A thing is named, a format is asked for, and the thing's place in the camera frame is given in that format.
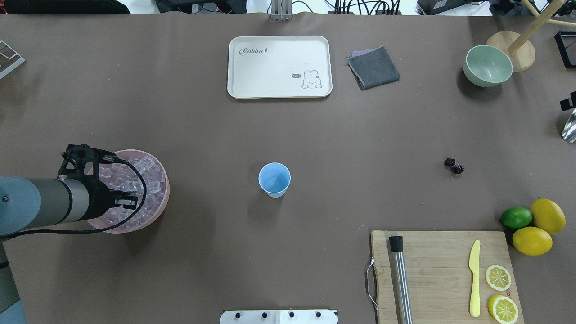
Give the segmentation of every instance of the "silver object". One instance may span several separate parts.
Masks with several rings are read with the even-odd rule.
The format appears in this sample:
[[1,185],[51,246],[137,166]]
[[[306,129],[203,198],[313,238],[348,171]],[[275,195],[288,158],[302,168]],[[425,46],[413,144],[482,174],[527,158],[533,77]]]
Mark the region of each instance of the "silver object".
[[292,20],[292,0],[272,0],[270,18],[272,20]]
[[338,324],[338,310],[230,310],[220,324]]
[[406,280],[406,268],[404,266],[404,253],[402,252],[402,236],[391,236],[388,239],[396,238],[396,242],[390,241],[392,255],[396,269],[396,298],[400,313],[400,324],[412,324],[412,311],[410,309],[410,298],[408,296],[408,281]]
[[568,117],[568,121],[566,121],[562,131],[562,138],[568,143],[576,142],[576,110],[573,110],[570,117]]
[[372,259],[370,260],[370,264],[366,269],[366,292],[368,293],[368,297],[370,297],[370,300],[372,301],[372,305],[374,305],[374,309],[378,310],[378,303],[376,303],[374,298],[372,298],[372,295],[370,294],[370,287],[368,284],[368,282],[370,282],[370,280],[368,280],[368,271],[370,271],[370,268],[372,268],[373,266],[374,266],[374,257],[372,257]]

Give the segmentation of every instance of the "wooden cutting board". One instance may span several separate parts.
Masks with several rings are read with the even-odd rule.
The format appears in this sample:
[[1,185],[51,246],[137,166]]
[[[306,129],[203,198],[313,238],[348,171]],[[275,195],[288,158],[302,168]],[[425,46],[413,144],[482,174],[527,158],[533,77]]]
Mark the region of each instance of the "wooden cutting board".
[[[404,262],[415,324],[498,324],[488,311],[488,299],[497,294],[514,300],[519,309],[516,324],[524,324],[503,232],[372,231],[379,324],[398,323],[389,236],[404,238]],[[472,287],[468,259],[475,240],[481,242],[480,316],[477,318],[468,311]],[[510,272],[512,285],[507,291],[496,291],[486,283],[484,272],[493,264]]]

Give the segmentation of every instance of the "wooden pole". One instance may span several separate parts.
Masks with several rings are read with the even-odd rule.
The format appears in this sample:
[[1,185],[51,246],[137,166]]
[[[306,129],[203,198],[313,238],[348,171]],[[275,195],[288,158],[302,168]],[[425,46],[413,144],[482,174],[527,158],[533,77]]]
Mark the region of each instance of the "wooden pole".
[[544,23],[546,23],[546,21],[550,19],[550,17],[552,17],[567,1],[568,0],[552,1],[552,3],[548,5],[542,14],[536,17],[530,26],[528,26],[528,28],[522,34],[520,34],[520,37],[518,37],[514,43],[510,45],[508,48],[508,53],[513,55],[520,48],[520,46],[524,45],[524,43],[526,43],[526,41],[532,37],[532,35],[534,35],[534,33],[537,32],[538,29],[540,29],[540,27],[542,27],[542,25],[544,25]]
[[[538,17],[540,15],[538,11],[536,11],[536,8],[534,8],[534,6],[528,0],[522,0],[522,3],[526,6],[526,8],[528,8],[528,10],[530,10],[530,12],[534,15],[534,17]],[[546,22],[548,24],[555,24],[565,27],[576,28],[576,22],[554,20],[554,19],[547,20]]]

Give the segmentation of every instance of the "white mount plate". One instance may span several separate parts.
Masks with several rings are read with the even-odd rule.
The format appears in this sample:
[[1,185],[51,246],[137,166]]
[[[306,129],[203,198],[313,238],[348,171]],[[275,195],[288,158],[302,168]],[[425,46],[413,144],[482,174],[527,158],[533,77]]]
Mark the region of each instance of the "white mount plate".
[[338,324],[337,310],[225,311],[220,324]]
[[332,92],[322,36],[241,36],[228,49],[228,93],[237,99],[326,97]]

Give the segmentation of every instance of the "blue paper cup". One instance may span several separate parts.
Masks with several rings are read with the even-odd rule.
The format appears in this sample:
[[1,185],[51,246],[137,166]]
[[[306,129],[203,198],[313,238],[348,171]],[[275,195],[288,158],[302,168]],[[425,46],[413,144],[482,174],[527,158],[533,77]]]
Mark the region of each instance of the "blue paper cup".
[[282,197],[290,185],[290,171],[281,163],[268,163],[258,174],[258,183],[272,198]]

